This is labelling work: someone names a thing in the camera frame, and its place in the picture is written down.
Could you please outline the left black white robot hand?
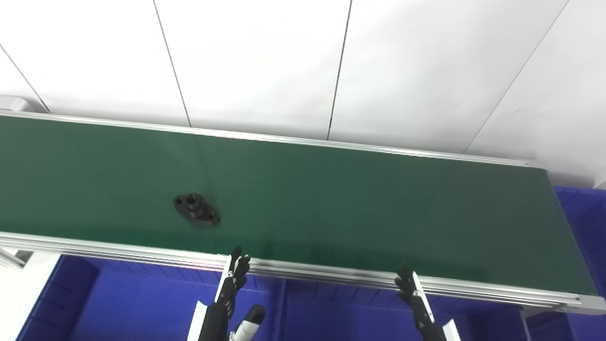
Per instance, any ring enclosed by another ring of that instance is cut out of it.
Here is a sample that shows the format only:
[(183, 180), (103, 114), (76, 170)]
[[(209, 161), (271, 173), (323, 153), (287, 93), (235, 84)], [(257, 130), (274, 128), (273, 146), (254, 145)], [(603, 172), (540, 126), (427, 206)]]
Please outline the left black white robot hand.
[(251, 257), (236, 246), (227, 257), (219, 278), (218, 289), (210, 305), (197, 302), (187, 339), (189, 341), (250, 341), (266, 317), (266, 308), (254, 304), (233, 331), (229, 323), (233, 317), (237, 293), (247, 283)]

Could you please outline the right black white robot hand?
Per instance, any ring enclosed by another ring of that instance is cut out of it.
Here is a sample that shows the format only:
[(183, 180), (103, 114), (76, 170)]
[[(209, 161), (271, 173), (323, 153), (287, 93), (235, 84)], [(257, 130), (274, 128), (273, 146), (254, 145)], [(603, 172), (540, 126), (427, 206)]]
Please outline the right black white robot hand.
[(460, 341), (456, 322), (451, 319), (443, 326), (434, 318), (433, 311), (417, 273), (403, 263), (394, 279), (398, 296), (412, 310), (416, 330), (424, 341)]

